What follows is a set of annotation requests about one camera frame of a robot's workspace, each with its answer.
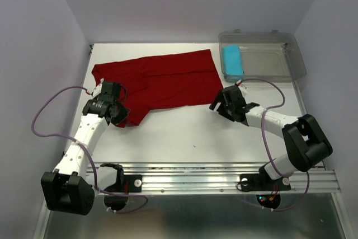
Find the red t shirt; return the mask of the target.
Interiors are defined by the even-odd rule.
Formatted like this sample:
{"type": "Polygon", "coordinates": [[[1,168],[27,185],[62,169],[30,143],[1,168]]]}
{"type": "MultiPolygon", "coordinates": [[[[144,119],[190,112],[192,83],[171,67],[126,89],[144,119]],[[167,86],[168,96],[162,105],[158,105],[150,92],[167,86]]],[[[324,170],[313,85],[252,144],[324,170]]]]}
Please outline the red t shirt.
{"type": "Polygon", "coordinates": [[[96,64],[100,80],[120,83],[129,115],[117,125],[138,126],[152,110],[211,104],[223,88],[209,49],[96,64]]]}

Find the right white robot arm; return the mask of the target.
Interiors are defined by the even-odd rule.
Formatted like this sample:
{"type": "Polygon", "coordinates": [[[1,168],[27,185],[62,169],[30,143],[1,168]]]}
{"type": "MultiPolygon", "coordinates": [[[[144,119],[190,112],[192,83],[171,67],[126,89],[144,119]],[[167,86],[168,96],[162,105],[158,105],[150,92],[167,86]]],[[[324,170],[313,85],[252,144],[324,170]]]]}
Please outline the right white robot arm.
{"type": "Polygon", "coordinates": [[[237,85],[220,90],[211,103],[210,110],[248,127],[261,129],[262,139],[269,162],[256,175],[260,187],[269,189],[282,177],[296,171],[307,172],[333,153],[333,148],[314,116],[289,116],[270,111],[269,108],[247,103],[237,85]],[[265,133],[283,139],[286,153],[273,159],[265,133]]]}

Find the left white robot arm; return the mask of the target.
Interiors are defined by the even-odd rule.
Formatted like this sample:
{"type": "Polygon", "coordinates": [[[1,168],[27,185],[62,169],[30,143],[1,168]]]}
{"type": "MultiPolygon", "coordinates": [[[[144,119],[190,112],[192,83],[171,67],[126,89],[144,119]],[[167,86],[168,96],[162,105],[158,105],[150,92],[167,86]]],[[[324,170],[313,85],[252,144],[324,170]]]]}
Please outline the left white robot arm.
{"type": "Polygon", "coordinates": [[[90,93],[91,98],[82,109],[79,127],[70,141],[61,161],[41,178],[46,205],[56,212],[87,215],[100,191],[98,173],[86,180],[88,166],[101,135],[110,124],[122,122],[129,114],[120,101],[123,86],[116,82],[101,81],[90,93]]]}

